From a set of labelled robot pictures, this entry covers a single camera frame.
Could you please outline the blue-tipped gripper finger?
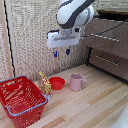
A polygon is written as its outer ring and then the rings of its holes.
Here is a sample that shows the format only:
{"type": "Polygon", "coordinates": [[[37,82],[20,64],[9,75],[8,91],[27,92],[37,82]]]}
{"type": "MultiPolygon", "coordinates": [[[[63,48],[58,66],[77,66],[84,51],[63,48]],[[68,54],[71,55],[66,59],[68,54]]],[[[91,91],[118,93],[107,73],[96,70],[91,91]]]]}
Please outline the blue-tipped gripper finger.
{"type": "Polygon", "coordinates": [[[71,48],[68,47],[68,48],[66,49],[66,55],[70,55],[70,52],[71,52],[71,48]]]}
{"type": "Polygon", "coordinates": [[[56,49],[54,49],[53,54],[54,54],[54,57],[57,57],[58,52],[57,52],[57,50],[56,50],[56,49]]]}

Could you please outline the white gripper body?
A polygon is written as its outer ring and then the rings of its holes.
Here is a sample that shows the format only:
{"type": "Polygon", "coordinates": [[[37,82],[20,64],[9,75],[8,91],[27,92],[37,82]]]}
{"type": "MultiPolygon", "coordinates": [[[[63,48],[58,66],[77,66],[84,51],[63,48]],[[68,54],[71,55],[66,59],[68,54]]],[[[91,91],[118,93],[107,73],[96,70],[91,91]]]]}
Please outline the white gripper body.
{"type": "Polygon", "coordinates": [[[47,46],[57,48],[63,46],[72,46],[79,43],[80,29],[78,27],[71,29],[51,30],[47,33],[47,46]]]}

